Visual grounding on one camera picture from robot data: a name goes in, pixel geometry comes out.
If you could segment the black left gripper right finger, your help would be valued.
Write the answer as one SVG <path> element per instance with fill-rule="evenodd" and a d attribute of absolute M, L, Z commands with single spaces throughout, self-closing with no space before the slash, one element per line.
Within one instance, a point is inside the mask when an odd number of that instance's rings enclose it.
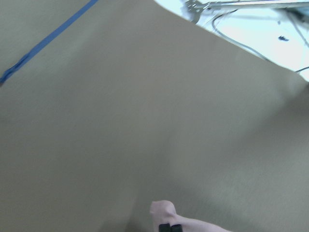
<path fill-rule="evenodd" d="M 171 232 L 182 232 L 182 225 L 177 224 L 177 225 L 172 225 L 170 228 Z"/>

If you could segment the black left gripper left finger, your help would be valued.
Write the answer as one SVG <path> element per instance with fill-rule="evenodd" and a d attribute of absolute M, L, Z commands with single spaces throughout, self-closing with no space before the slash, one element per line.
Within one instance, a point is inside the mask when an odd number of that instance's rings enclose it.
<path fill-rule="evenodd" d="M 170 224 L 167 223 L 167 224 L 160 224 L 158 226 L 158 231 L 159 232 L 170 232 Z"/>

